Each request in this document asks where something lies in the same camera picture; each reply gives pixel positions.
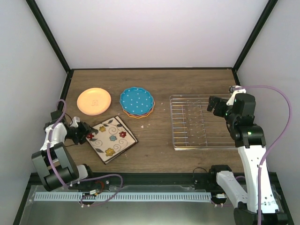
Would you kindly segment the orange polka dot plate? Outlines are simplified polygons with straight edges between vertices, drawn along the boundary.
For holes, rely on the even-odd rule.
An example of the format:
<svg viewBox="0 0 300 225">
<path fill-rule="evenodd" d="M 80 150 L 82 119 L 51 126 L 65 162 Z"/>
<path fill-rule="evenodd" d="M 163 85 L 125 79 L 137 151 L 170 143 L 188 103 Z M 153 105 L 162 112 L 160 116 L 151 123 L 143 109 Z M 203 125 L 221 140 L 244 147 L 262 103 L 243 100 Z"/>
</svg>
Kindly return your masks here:
<svg viewBox="0 0 300 225">
<path fill-rule="evenodd" d="M 125 114 L 130 117 L 130 118 L 135 118 L 135 119 L 141 119 L 141 118 L 145 118 L 148 117 L 152 112 L 148 112 L 144 115 L 133 115 L 133 114 L 128 114 L 127 112 L 125 112 Z"/>
</svg>

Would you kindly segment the pink polka dot plate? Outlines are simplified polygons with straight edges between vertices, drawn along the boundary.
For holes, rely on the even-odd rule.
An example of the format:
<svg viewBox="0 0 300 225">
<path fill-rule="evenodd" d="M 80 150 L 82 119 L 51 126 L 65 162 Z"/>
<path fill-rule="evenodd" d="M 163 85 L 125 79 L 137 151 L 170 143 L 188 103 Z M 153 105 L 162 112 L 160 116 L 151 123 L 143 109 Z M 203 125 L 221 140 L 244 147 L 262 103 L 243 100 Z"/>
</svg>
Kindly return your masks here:
<svg viewBox="0 0 300 225">
<path fill-rule="evenodd" d="M 155 107 L 155 103 L 154 103 L 154 105 L 153 105 L 153 107 L 151 108 L 151 110 L 149 111 L 149 112 L 153 112 L 154 111 L 154 107 Z"/>
</svg>

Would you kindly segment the teal polka dot plate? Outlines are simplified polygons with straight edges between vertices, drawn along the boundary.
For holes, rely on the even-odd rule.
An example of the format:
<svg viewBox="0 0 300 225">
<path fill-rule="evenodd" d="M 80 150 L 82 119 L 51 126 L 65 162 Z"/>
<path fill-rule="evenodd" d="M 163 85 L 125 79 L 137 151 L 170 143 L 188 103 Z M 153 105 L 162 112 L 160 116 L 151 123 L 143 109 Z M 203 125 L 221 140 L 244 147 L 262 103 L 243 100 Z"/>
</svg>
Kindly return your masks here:
<svg viewBox="0 0 300 225">
<path fill-rule="evenodd" d="M 127 113 L 139 116 L 153 108 L 154 98 L 141 87 L 131 87 L 121 93 L 120 104 Z"/>
</svg>

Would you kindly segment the square floral plate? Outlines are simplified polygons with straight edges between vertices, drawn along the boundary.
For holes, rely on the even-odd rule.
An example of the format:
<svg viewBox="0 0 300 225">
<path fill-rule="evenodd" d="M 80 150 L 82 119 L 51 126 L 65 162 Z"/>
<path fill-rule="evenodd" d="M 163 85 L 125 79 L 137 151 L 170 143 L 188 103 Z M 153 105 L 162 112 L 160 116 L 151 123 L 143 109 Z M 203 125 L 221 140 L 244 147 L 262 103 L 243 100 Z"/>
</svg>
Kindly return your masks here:
<svg viewBox="0 0 300 225">
<path fill-rule="evenodd" d="M 95 125 L 86 139 L 104 164 L 108 164 L 138 143 L 137 138 L 119 116 Z"/>
<path fill-rule="evenodd" d="M 109 141 L 104 151 L 104 164 L 125 156 L 137 146 L 137 138 L 120 116 L 112 117 L 112 122 L 107 120 L 103 125 L 107 125 Z"/>
</svg>

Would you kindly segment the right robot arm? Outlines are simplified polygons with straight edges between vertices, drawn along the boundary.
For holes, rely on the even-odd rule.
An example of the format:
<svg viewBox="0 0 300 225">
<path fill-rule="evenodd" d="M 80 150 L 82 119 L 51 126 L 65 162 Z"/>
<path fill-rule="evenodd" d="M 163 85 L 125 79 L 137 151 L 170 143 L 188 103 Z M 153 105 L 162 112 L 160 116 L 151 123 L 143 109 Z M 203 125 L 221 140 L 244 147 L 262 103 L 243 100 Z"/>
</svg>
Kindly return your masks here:
<svg viewBox="0 0 300 225">
<path fill-rule="evenodd" d="M 229 99 L 211 96 L 207 110 L 226 121 L 242 160 L 247 188 L 234 174 L 220 166 L 208 177 L 209 185 L 222 188 L 234 206 L 237 225 L 286 225 L 288 216 L 281 212 L 272 192 L 264 155 L 266 141 L 263 129 L 254 123 L 255 97 L 245 91 L 234 91 Z"/>
</svg>

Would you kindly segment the plain pink round plate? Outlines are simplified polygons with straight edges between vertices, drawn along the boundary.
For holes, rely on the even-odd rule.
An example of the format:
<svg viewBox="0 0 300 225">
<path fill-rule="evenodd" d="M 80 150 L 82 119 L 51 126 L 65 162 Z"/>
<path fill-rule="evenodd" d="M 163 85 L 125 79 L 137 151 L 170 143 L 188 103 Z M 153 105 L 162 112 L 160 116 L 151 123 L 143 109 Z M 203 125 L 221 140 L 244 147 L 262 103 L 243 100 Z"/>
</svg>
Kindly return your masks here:
<svg viewBox="0 0 300 225">
<path fill-rule="evenodd" d="M 96 115 L 101 115 L 103 113 L 105 113 L 107 110 L 104 110 L 104 111 L 101 111 L 101 112 L 94 112 L 94 113 L 91 113 L 91 112 L 82 112 L 83 114 L 85 115 L 88 115 L 88 116 L 96 116 Z"/>
</svg>

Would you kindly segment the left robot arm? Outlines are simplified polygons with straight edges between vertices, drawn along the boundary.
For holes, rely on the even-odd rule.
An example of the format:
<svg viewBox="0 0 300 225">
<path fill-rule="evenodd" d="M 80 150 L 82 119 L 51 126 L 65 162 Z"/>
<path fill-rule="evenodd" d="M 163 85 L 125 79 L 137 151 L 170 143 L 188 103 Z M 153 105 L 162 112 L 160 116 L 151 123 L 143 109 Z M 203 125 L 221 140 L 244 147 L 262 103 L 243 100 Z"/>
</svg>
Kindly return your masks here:
<svg viewBox="0 0 300 225">
<path fill-rule="evenodd" d="M 91 168 L 86 165 L 76 165 L 65 145 L 70 139 L 75 145 L 87 142 L 91 126 L 74 117 L 68 123 L 62 111 L 51 113 L 51 121 L 45 124 L 45 141 L 40 150 L 33 153 L 31 160 L 38 176 L 47 191 L 79 182 L 85 189 L 95 186 L 96 178 Z"/>
</svg>

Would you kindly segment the cream bear print plate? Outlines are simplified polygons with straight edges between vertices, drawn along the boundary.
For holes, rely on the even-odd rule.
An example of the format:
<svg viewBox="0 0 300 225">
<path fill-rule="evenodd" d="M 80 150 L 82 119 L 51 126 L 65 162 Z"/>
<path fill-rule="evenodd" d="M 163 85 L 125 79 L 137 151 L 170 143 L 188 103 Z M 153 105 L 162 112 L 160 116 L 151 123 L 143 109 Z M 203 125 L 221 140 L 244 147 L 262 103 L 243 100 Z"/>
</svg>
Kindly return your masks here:
<svg viewBox="0 0 300 225">
<path fill-rule="evenodd" d="M 79 95 L 77 107 L 81 112 L 96 113 L 107 110 L 111 101 L 111 95 L 105 89 L 90 88 Z"/>
</svg>

